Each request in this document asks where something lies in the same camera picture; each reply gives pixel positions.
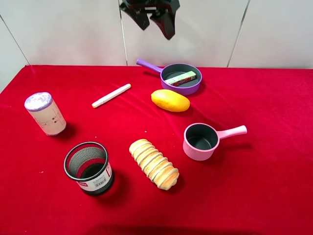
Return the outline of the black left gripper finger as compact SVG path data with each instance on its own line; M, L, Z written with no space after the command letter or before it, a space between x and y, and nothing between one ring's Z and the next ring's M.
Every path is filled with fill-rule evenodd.
M175 35L176 11L168 8L157 8L150 19L159 27L167 40Z

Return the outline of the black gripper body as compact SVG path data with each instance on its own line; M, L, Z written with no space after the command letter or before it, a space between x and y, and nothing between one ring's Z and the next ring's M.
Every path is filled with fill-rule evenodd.
M178 0L123 0L120 4L121 10L146 10L152 9L167 9L170 12L175 12L180 8Z

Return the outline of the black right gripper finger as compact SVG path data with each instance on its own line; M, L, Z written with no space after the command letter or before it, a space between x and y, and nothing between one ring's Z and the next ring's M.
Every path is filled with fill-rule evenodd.
M148 16L144 14L137 14L135 10L129 9L126 5L120 5L119 9L125 12L132 20L142 29L145 30L150 22L148 20Z

